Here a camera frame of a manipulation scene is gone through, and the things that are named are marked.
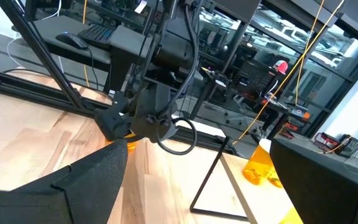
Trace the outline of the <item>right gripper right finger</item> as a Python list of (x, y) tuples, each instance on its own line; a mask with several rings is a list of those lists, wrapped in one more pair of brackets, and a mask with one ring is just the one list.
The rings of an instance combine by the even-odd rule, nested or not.
[(358, 168), (281, 139), (270, 157), (303, 223), (358, 223)]

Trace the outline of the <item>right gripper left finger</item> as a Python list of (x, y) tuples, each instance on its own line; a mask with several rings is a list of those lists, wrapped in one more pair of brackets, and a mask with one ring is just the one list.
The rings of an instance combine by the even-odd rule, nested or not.
[(126, 141), (114, 141), (49, 175), (0, 191), (0, 223), (106, 223), (127, 157)]

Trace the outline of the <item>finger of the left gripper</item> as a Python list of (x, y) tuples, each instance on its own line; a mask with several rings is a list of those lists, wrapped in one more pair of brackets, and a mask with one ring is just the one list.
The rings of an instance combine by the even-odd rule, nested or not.
[(132, 118), (120, 112), (120, 108), (110, 107), (95, 114), (95, 122), (107, 140), (122, 139), (129, 133)]
[(177, 127), (171, 119), (157, 119), (154, 116), (135, 118), (132, 122), (132, 132), (138, 136), (149, 138), (152, 143), (166, 140), (177, 132)]

